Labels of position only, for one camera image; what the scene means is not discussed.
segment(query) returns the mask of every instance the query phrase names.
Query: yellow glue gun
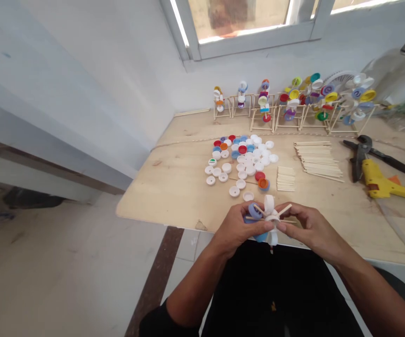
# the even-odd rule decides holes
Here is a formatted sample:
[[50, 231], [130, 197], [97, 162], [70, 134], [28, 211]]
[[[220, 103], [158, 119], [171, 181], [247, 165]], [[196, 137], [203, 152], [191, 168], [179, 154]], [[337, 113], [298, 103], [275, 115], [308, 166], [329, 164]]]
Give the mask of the yellow glue gun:
[[405, 198], [405, 187], [397, 176], [387, 179], [372, 159], [363, 160], [363, 174], [371, 198], [389, 198], [391, 194]]

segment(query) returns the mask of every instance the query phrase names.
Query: plywood tabletop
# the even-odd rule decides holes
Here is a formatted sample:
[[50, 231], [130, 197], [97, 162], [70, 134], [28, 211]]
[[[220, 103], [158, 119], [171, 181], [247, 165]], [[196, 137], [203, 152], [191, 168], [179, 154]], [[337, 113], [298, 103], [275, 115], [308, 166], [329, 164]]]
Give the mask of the plywood tabletop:
[[[206, 184], [204, 168], [211, 158], [213, 139], [230, 134], [249, 135], [247, 117], [218, 118], [213, 121], [211, 113], [176, 117], [161, 137], [147, 161], [139, 171], [118, 204], [117, 215], [124, 218], [155, 222], [170, 226], [208, 230], [215, 232], [224, 219], [228, 208], [243, 201], [242, 196], [232, 198], [228, 190], [235, 180], [214, 186]], [[293, 132], [286, 129], [282, 132]], [[303, 129], [301, 133], [315, 132]], [[382, 120], [372, 118], [365, 134], [373, 139], [390, 141], [405, 148], [405, 133], [394, 132]], [[276, 204], [292, 201], [315, 207], [335, 229], [363, 257], [405, 264], [405, 245], [389, 226], [377, 204], [366, 194], [363, 183], [352, 183], [349, 158], [352, 152], [341, 144], [341, 138], [313, 135], [274, 134], [262, 136], [263, 141], [272, 140], [272, 153], [279, 156], [278, 163], [265, 167], [271, 188], [266, 194], [275, 197]], [[295, 141], [330, 140], [332, 155], [339, 160], [345, 174], [345, 183], [331, 181], [304, 173], [294, 149]], [[374, 147], [405, 163], [405, 151], [383, 143]], [[390, 177], [398, 174], [405, 186], [405, 174], [391, 168], [378, 159], [382, 173]], [[233, 164], [229, 177], [237, 178], [236, 161], [231, 157], [219, 160]], [[276, 189], [277, 166], [293, 167], [296, 171], [296, 192]], [[265, 193], [254, 184], [247, 184], [243, 191], [252, 191], [255, 199], [263, 201]], [[385, 199], [396, 223], [405, 233], [405, 199], [393, 196]], [[279, 242], [302, 246], [300, 242], [279, 236]]]

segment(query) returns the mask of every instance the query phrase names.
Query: pliers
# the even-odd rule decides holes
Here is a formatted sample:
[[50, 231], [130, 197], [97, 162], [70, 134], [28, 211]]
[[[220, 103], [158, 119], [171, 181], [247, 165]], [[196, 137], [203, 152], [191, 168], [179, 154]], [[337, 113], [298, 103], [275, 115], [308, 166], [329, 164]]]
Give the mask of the pliers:
[[394, 159], [391, 156], [388, 156], [372, 147], [372, 139], [368, 136], [361, 135], [357, 138], [361, 144], [356, 144], [348, 140], [344, 140], [343, 143], [347, 147], [355, 151], [355, 155], [351, 158], [352, 163], [352, 181], [356, 183], [361, 179], [363, 175], [363, 160], [367, 159], [368, 154], [383, 160], [388, 165], [398, 169], [401, 172], [405, 173], [405, 164], [401, 163], [397, 159]]

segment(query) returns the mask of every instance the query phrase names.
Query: person's right hand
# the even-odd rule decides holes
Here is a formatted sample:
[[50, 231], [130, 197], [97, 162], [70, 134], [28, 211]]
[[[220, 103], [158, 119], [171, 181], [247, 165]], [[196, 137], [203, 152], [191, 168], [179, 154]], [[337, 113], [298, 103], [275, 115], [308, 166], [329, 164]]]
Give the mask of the person's right hand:
[[[276, 206], [276, 211], [284, 209], [290, 203]], [[280, 215], [283, 219], [295, 216], [303, 229], [295, 225], [280, 222], [277, 229], [286, 235], [304, 243], [312, 251], [330, 264], [342, 264], [354, 252], [351, 246], [337, 233], [325, 217], [316, 209], [291, 203], [291, 208]]]

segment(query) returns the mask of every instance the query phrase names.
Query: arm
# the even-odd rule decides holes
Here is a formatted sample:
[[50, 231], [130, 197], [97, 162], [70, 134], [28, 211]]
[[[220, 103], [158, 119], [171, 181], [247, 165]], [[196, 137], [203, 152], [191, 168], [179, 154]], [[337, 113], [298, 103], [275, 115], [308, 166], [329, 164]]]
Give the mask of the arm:
[[[276, 210], [287, 204], [277, 206]], [[317, 209], [293, 204], [283, 214], [290, 215], [303, 228], [281, 222], [278, 230], [301, 241], [335, 267], [373, 336], [405, 337], [405, 301], [385, 279], [347, 244]]]
[[212, 241], [167, 299], [168, 313], [180, 326], [194, 327], [201, 324], [227, 260], [248, 238], [274, 228], [267, 221], [244, 223], [243, 216], [251, 202], [230, 208]]

